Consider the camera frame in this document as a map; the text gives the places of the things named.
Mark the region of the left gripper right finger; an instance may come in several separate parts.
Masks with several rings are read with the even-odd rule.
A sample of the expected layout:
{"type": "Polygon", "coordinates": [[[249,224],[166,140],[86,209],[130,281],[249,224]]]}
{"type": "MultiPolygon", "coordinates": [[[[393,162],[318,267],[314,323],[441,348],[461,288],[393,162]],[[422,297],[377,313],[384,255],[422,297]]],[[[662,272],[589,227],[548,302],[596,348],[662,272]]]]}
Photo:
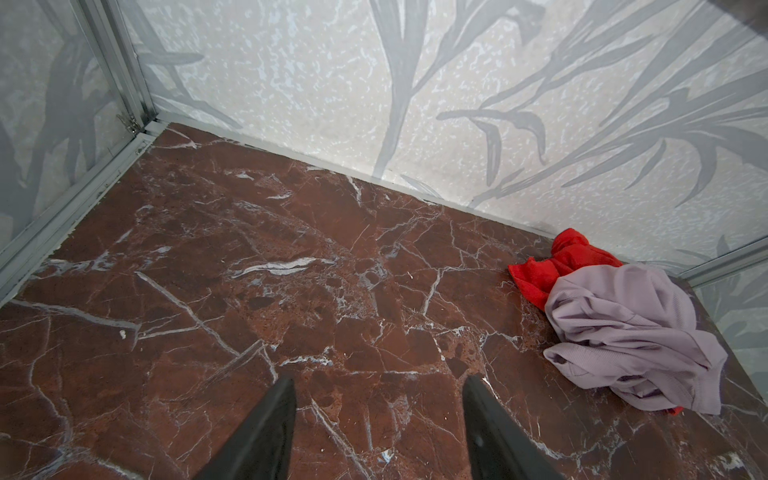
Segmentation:
{"type": "Polygon", "coordinates": [[[473,479],[563,479],[479,375],[465,380],[462,406],[473,479]]]}

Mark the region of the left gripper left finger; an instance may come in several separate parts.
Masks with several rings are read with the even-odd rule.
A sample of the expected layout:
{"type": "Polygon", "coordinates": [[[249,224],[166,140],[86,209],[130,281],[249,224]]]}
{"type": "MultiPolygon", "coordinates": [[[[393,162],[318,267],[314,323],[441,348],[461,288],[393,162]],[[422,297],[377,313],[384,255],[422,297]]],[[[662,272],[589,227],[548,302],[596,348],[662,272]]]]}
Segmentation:
{"type": "Polygon", "coordinates": [[[286,479],[296,410],[294,381],[278,380],[195,477],[286,479]]]}

